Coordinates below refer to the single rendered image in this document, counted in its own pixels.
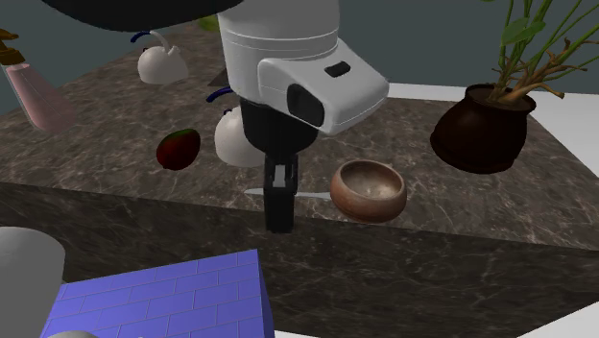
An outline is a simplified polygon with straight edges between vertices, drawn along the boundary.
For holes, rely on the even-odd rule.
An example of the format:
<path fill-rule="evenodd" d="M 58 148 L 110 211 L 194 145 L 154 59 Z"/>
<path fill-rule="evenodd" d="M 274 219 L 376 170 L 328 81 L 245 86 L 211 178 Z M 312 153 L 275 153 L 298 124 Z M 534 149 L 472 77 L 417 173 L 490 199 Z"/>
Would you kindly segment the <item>green round object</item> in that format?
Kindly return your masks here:
<path fill-rule="evenodd" d="M 216 14 L 201 17 L 196 21 L 199 28 L 208 32 L 218 32 L 220 30 L 219 21 Z"/>

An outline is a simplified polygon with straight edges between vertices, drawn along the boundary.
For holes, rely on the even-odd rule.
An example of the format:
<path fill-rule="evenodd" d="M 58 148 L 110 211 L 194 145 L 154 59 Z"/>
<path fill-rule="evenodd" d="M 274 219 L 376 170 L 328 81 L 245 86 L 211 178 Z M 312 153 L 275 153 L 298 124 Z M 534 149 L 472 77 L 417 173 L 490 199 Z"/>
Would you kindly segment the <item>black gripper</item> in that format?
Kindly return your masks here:
<path fill-rule="evenodd" d="M 316 140 L 318 131 L 244 98 L 240 99 L 240 108 L 245 137 L 267 156 L 263 182 L 266 229 L 272 233 L 290 233 L 298 192 L 298 153 Z"/>

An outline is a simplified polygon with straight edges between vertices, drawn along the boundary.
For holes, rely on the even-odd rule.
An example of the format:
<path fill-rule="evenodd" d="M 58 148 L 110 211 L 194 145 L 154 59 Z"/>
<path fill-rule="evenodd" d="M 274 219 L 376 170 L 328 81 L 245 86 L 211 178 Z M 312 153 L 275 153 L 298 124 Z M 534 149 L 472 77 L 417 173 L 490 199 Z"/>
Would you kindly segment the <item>silver knife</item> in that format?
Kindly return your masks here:
<path fill-rule="evenodd" d="M 300 197 L 300 198 L 313 198 L 313 199 L 322 199 L 322 200 L 327 200 L 330 201 L 331 197 L 330 197 L 330 193 L 329 192 L 287 192 L 287 191 L 283 191 L 282 189 L 267 189 L 264 190 L 263 188 L 249 188 L 247 190 L 244 191 L 245 194 L 248 195 L 264 195 L 264 196 L 277 196 L 277 197 L 285 197 L 285 196 L 293 196 L 293 197 Z"/>

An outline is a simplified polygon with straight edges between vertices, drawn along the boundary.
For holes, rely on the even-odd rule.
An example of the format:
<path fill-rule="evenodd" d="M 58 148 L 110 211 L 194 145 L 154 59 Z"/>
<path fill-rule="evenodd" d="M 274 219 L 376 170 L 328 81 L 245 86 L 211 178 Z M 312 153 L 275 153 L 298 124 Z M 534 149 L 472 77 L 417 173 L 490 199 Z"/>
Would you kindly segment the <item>potted plant dark brown pot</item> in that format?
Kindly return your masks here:
<path fill-rule="evenodd" d="M 537 108 L 530 93 L 541 88 L 562 99 L 565 94 L 548 83 L 574 71 L 587 71 L 599 55 L 577 65 L 567 60 L 586 44 L 599 45 L 591 37 L 599 33 L 596 23 L 575 40 L 566 34 L 580 21 L 599 10 L 593 5 L 578 17 L 573 14 L 583 3 L 575 0 L 555 31 L 530 59 L 523 58 L 529 44 L 545 27 L 545 16 L 554 0 L 541 0 L 531 12 L 534 0 L 522 0 L 523 15 L 513 18 L 515 0 L 509 0 L 500 38 L 499 74 L 493 83 L 472 84 L 464 98 L 437 122 L 429 142 L 436 156 L 465 172 L 488 175 L 510 169 L 525 145 L 528 116 Z"/>

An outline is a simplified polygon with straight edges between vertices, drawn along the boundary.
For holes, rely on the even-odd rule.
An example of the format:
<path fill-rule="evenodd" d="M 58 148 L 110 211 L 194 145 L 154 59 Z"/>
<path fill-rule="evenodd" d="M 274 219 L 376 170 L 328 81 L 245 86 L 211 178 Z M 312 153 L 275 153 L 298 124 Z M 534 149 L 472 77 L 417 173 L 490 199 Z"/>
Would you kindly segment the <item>brown ceramic bowl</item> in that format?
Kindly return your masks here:
<path fill-rule="evenodd" d="M 348 218 L 362 223 L 385 223 L 406 207 L 404 178 L 392 167 L 356 159 L 338 168 L 330 182 L 330 197 Z"/>

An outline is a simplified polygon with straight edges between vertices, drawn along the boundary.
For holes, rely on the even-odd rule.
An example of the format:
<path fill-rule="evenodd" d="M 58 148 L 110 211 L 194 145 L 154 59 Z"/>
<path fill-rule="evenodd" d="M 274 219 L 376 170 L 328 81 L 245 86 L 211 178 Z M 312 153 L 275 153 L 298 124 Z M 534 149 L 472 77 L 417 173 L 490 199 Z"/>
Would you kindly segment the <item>blue brick-patterned robot stand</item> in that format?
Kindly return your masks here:
<path fill-rule="evenodd" d="M 275 338 L 256 250 L 66 283 L 40 338 Z"/>

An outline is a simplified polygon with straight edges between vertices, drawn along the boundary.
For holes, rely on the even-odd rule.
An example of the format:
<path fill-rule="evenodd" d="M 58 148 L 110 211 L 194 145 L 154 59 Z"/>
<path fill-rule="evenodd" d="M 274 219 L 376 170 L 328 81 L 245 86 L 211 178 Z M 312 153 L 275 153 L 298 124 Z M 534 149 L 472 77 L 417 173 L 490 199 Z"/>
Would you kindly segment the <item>red green mango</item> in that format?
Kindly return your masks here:
<path fill-rule="evenodd" d="M 196 159 L 201 146 L 200 134 L 193 129 L 165 136 L 156 148 L 156 159 L 163 169 L 182 170 Z"/>

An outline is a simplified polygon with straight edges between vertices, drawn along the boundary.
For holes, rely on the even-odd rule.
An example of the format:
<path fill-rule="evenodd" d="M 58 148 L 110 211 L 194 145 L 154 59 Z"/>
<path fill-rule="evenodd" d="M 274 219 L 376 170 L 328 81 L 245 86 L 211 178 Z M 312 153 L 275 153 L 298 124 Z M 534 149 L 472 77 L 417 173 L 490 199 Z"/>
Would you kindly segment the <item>pink soap dispenser bottle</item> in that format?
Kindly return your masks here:
<path fill-rule="evenodd" d="M 0 29 L 0 68 L 29 122 L 47 133 L 62 133 L 76 123 L 72 105 L 16 49 L 4 41 L 19 35 Z"/>

